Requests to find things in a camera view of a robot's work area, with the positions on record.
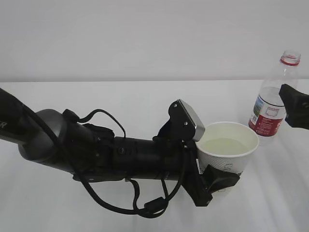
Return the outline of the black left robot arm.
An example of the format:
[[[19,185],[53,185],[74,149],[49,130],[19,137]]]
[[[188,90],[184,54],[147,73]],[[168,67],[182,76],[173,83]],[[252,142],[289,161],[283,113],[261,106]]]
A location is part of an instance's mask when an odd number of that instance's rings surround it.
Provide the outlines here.
[[[170,105],[169,120],[151,140],[117,137],[109,128],[90,124],[96,113],[80,118],[71,110],[33,112],[1,90],[0,137],[17,144],[24,159],[72,174],[97,203],[112,211],[116,207],[104,202],[91,183],[126,180],[137,189],[137,179],[173,180],[196,206],[207,206],[214,192],[239,181],[238,173],[214,165],[199,169],[196,142],[205,129],[180,99]]]

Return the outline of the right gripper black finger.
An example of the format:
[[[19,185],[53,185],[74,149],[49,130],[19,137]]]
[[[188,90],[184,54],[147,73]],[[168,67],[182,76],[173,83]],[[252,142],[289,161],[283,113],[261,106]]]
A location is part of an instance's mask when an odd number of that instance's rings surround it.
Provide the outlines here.
[[[309,95],[283,84],[279,96],[286,110],[285,121],[292,128],[309,129]]]

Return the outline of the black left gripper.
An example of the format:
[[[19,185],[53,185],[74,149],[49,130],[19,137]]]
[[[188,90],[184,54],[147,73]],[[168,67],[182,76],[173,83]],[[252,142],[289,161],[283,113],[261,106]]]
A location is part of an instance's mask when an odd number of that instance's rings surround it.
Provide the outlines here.
[[[195,206],[206,207],[212,200],[211,193],[233,187],[239,181],[239,175],[225,172],[207,165],[204,172],[198,168],[197,146],[194,141],[178,142],[167,148],[160,168],[162,185],[165,180],[176,180],[176,186],[166,199],[170,201],[183,187]]]

